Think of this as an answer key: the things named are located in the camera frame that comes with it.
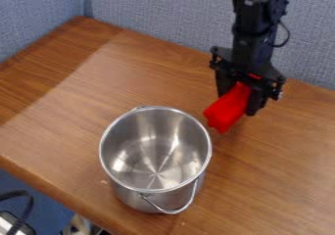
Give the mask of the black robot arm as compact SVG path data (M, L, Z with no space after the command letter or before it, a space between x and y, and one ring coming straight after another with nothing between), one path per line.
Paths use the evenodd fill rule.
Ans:
M234 45L211 47L210 68L215 71L218 94L226 96L240 83L250 90L246 99L248 116L264 108L270 99L278 101L287 78L272 64L276 48L291 40L283 23L288 0L232 0L235 22Z

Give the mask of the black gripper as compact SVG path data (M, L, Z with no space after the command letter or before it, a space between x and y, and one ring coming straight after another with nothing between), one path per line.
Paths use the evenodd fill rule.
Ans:
M272 35L236 35L234 48L211 47L210 68L215 71L218 95L224 96L242 82L250 86L246 114L252 117L270 99L283 94L286 77L272 65Z

